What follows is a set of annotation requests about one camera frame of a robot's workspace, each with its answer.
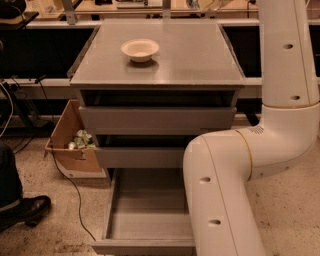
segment cardboard box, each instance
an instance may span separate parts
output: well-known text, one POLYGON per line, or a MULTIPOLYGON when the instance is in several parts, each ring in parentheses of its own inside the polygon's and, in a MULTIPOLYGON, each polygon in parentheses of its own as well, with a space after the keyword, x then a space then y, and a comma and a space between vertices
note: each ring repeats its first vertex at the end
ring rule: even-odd
POLYGON ((53 155, 60 170, 69 178, 108 178, 93 148, 68 149, 77 132, 84 129, 79 106, 78 100, 69 100, 45 150, 53 155))

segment shoe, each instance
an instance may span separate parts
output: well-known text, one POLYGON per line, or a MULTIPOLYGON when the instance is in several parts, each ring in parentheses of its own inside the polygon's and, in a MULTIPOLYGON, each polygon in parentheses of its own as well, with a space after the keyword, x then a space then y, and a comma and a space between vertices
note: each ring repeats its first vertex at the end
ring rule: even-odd
POLYGON ((36 226, 50 205, 51 200, 47 196, 22 198, 17 206, 0 212, 0 232, 19 222, 24 222, 28 226, 36 226))

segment cable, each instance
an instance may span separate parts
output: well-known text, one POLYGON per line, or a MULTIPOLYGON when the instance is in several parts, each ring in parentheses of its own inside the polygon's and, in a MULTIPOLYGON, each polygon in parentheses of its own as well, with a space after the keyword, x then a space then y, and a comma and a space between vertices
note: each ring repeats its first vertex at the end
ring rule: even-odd
POLYGON ((11 5, 10 7, 16 9, 19 12, 23 24, 25 24, 26 23, 26 19, 24 18, 23 13, 21 12, 21 10, 18 7, 14 6, 14 5, 11 5))
POLYGON ((256 0, 248 0, 248 2, 247 2, 247 18, 249 19, 250 18, 250 4, 253 4, 253 5, 255 5, 256 4, 256 0))
POLYGON ((3 54, 3 48, 4 48, 3 42, 0 40, 0 57, 3 54))
POLYGON ((81 223, 81 226, 82 228, 92 237, 92 239, 94 241, 96 241, 95 237, 92 235, 92 233, 85 227, 85 225, 83 224, 83 221, 82 221, 82 216, 81 216, 81 207, 82 207, 82 198, 81 198, 81 194, 80 194, 80 191, 77 187, 77 185, 73 182, 73 180, 71 180, 69 177, 67 177, 59 168, 58 164, 57 164, 57 160, 55 158, 55 155, 54 155, 54 152, 53 152, 53 145, 52 145, 52 138, 50 138, 51 140, 51 152, 52 152, 52 156, 53 156, 53 160, 54 160, 54 163, 58 169, 58 171, 62 174, 62 176, 64 178, 66 178, 68 181, 70 181, 72 183, 72 185, 75 187, 75 189, 77 190, 77 193, 78 193, 78 196, 79 196, 79 210, 78 210, 78 214, 79 214, 79 219, 80 219, 80 223, 81 223))
POLYGON ((9 125, 9 123, 10 123, 10 121, 11 121, 11 118, 12 118, 12 116, 13 116, 13 102, 12 102, 12 99, 11 99, 11 96, 10 96, 9 92, 8 92, 7 89, 4 87, 4 85, 3 85, 2 82, 0 82, 0 86, 2 87, 2 89, 3 89, 3 90, 5 91, 5 93, 7 94, 8 99, 9 99, 9 102, 10 102, 10 105, 11 105, 10 117, 9 117, 9 119, 7 120, 6 125, 5 125, 5 127, 3 128, 3 130, 2 130, 2 132, 1 132, 1 134, 0 134, 0 138, 1 138, 2 135, 4 134, 4 132, 6 131, 8 125, 9 125))
MULTIPOLYGON (((17 88, 22 90, 22 87, 21 85, 17 82, 17 80, 15 80, 13 77, 10 77, 10 79, 17 85, 17 88)), ((22 91, 15 91, 16 94, 23 94, 24 95, 24 98, 23 100, 26 100, 28 98, 28 94, 22 90, 22 91)))
MULTIPOLYGON (((43 85, 42 85, 42 83, 41 83, 41 80, 42 80, 45 76, 46 76, 46 75, 44 75, 44 76, 36 79, 35 83, 39 83, 39 84, 40 84, 40 87, 41 87, 41 90, 42 90, 42 92, 43 92, 43 95, 44 95, 46 101, 49 103, 49 100, 48 100, 48 97, 47 97, 47 93, 46 93, 46 91, 44 90, 44 87, 43 87, 43 85)), ((53 123, 53 122, 54 122, 54 114, 53 114, 53 111, 52 111, 52 108, 51 108, 51 104, 50 104, 50 103, 49 103, 49 110, 50 110, 50 113, 51 113, 51 121, 52 121, 52 123, 53 123)))
MULTIPOLYGON (((17 150, 16 152, 14 152, 14 154, 18 154, 19 152, 21 152, 22 150, 24 150, 24 149, 30 144, 30 142, 31 142, 34 138, 35 138, 35 135, 33 135, 33 136, 29 139, 29 141, 28 141, 25 145, 23 145, 19 150, 17 150)), ((18 145, 16 145, 15 148, 17 148, 23 141, 24 141, 24 139, 23 139, 18 145)))
POLYGON ((17 147, 19 147, 19 146, 22 144, 22 142, 25 140, 25 138, 26 138, 26 136, 24 135, 24 137, 22 138, 22 140, 21 140, 17 145, 15 145, 14 147, 12 147, 12 150, 15 150, 17 147))

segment white bowl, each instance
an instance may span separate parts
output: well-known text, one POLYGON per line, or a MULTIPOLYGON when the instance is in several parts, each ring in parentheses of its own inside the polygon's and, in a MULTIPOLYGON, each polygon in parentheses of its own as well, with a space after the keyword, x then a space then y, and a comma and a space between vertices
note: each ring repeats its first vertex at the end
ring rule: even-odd
POLYGON ((159 51, 159 45, 149 39, 135 39, 125 42, 121 51, 135 62, 146 62, 159 51))

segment floor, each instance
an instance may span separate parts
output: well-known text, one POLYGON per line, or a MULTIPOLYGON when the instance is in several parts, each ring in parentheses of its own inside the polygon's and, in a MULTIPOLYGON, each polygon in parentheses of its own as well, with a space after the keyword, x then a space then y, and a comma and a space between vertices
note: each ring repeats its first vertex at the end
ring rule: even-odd
MULTIPOLYGON (((14 147, 21 139, 6 142, 14 147)), ((16 160, 25 197, 48 195, 52 209, 35 228, 17 224, 0 233, 0 256, 96 255, 90 246, 92 237, 80 224, 77 191, 57 171, 52 156, 44 155, 46 142, 47 138, 33 139, 16 154, 16 160)), ((308 157, 292 170, 247 184, 267 256, 320 255, 319 154, 317 141, 308 157)), ((82 221, 100 240, 109 186, 103 179, 75 183, 82 198, 82 221)))

